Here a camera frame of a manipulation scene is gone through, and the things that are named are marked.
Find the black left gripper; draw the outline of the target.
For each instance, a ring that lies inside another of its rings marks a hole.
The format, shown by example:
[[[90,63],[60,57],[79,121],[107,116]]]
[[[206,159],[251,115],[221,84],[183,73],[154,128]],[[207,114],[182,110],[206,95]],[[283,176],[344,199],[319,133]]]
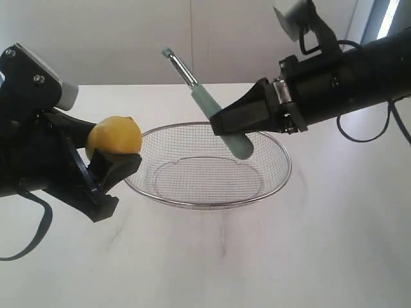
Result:
[[[1,86],[1,196],[41,190],[93,222],[111,217],[119,200],[108,192],[136,173],[142,158],[94,150],[85,164],[78,150],[95,126],[56,107],[14,101]]]

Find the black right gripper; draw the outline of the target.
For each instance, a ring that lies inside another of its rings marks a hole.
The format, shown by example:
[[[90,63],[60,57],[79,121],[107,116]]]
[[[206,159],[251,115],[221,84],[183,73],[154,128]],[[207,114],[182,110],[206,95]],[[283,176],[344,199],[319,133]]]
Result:
[[[296,133],[324,121],[324,56],[279,62],[274,81],[262,78],[240,99],[210,118],[215,135]]]

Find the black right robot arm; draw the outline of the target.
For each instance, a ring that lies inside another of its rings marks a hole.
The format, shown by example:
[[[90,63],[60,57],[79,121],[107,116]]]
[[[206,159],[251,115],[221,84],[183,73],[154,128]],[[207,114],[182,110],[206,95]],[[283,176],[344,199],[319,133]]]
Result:
[[[280,63],[274,81],[258,80],[210,118],[215,135],[297,133],[310,125],[410,95],[410,30],[329,56]]]

